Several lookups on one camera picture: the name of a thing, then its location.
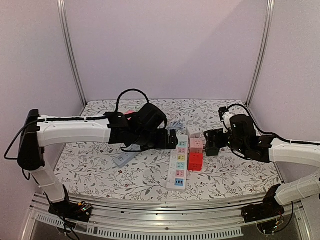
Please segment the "white cube socket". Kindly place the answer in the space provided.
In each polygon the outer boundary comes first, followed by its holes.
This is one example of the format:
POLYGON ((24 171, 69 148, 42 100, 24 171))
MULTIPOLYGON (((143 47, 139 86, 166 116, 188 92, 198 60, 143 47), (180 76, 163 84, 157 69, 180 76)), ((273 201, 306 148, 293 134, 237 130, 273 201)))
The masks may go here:
POLYGON ((201 131, 194 126, 187 126, 186 133, 191 139, 199 139, 201 137, 201 131))

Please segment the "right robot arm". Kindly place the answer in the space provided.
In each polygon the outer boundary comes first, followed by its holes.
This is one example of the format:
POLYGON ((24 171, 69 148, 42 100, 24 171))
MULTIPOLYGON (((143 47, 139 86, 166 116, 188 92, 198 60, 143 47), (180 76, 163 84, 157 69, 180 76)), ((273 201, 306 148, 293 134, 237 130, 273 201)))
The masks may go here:
MULTIPOLYGON (((260 163, 293 163, 320 167, 318 142, 285 139, 274 132, 261 130, 254 118, 246 114, 233 115, 232 104, 218 110, 222 128, 205 131, 205 153, 217 156, 222 148, 229 148, 237 157, 260 163)), ((250 204, 241 209, 246 223, 260 221, 284 214, 284 205, 320 193, 320 172, 302 177, 290 183, 272 186, 262 203, 250 204)))

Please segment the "pink cube socket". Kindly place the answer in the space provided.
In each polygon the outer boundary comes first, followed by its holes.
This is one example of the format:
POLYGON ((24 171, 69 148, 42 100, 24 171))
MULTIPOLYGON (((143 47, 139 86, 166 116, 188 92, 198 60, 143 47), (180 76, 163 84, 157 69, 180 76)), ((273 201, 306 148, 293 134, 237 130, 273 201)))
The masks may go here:
POLYGON ((189 152, 202 154, 204 150, 203 140, 200 138, 191 138, 189 142, 189 152))

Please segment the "red cube socket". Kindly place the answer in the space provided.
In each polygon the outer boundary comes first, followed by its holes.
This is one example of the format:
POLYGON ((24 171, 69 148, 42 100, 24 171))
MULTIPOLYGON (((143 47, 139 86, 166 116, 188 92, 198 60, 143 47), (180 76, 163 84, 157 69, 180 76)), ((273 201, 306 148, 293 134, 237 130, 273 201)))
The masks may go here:
POLYGON ((189 171, 199 172, 203 167, 203 153, 190 152, 188 156, 188 166, 189 171))

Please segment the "dark green cube socket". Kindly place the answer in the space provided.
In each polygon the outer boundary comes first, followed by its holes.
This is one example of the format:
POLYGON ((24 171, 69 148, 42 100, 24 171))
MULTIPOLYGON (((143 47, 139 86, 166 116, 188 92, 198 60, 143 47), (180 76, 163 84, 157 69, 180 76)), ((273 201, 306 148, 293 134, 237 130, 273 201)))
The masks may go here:
POLYGON ((216 146, 206 146, 205 147, 205 154, 206 156, 217 156, 220 152, 220 148, 216 146))

